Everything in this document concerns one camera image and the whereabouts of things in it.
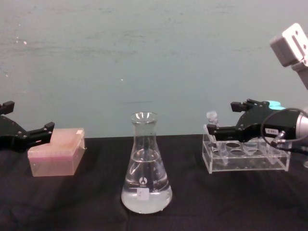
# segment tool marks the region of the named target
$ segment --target clear plastic box lid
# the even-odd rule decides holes
[[[54,129],[50,143],[32,147],[28,158],[70,157],[84,138],[83,128]]]

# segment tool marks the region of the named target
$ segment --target pink pipette tip box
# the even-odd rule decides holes
[[[83,128],[54,129],[50,143],[28,150],[34,177],[74,175],[85,152]]]

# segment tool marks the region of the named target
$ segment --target logo on flask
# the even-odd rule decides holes
[[[148,182],[148,180],[147,180],[145,177],[140,177],[139,183],[140,183],[141,185],[145,185],[146,182]]]

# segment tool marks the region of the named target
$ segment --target flask rim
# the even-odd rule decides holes
[[[157,113],[154,112],[136,112],[130,119],[133,124],[149,124],[157,121]]]

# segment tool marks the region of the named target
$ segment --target clear liquid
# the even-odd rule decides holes
[[[121,198],[129,210],[143,214],[161,211],[170,203],[172,190],[157,151],[141,149],[132,155]]]

